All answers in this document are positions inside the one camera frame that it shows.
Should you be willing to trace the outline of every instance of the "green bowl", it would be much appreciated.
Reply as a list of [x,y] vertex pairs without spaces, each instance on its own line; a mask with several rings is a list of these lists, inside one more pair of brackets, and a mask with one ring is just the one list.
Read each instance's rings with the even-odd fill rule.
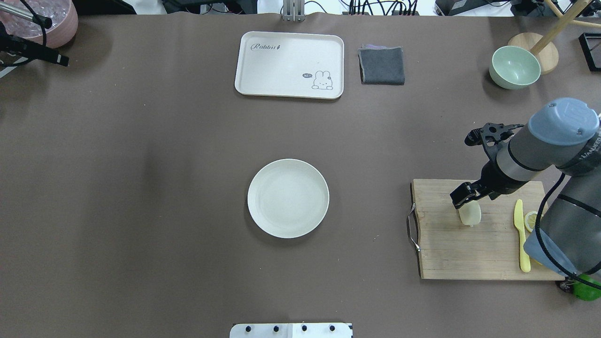
[[505,89],[522,89],[538,80],[540,64],[526,49],[504,46],[492,55],[489,73],[493,81]]

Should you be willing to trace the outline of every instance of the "white plate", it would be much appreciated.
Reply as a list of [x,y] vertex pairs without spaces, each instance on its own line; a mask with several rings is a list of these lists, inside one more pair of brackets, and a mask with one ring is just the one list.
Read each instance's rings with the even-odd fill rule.
[[344,90],[344,42],[335,35],[247,32],[236,90],[244,95],[336,99]]
[[309,163],[280,159],[263,167],[248,188],[248,210],[266,233],[295,238],[315,229],[330,202],[328,184]]

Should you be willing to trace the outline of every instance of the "lemon slice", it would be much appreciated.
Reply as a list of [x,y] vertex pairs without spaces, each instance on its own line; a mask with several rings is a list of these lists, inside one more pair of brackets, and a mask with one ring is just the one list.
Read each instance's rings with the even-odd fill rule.
[[531,212],[528,212],[526,214],[526,216],[524,216],[524,225],[526,226],[526,229],[528,230],[528,232],[534,231],[534,224],[536,223],[537,215],[538,215],[538,212],[531,211]]
[[469,201],[458,210],[461,223],[466,226],[475,226],[482,220],[482,210],[478,201]]

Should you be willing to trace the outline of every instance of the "rectangular tray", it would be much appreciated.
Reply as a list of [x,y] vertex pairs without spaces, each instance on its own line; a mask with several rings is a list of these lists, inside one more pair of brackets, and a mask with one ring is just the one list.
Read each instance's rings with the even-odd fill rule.
[[528,182],[511,195],[479,200],[481,222],[473,227],[459,220],[449,194],[469,180],[414,179],[411,184],[418,228],[419,274],[423,279],[564,280],[531,261],[532,270],[519,267],[518,232],[513,225],[516,200],[523,211],[537,210],[545,196],[541,182]]
[[587,61],[588,69],[591,72],[601,72],[601,48],[598,49],[598,45],[601,42],[601,34],[582,33],[578,40],[580,41],[584,58]]
[[335,35],[247,32],[235,87],[244,95],[336,99],[344,90],[344,43]]

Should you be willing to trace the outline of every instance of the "rabbit illustration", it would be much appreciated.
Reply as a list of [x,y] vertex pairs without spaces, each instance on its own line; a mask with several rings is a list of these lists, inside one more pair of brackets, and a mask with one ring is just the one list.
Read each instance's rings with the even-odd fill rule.
[[325,71],[317,71],[315,73],[315,80],[313,81],[313,89],[333,89],[332,87],[332,77],[330,76],[330,72]]

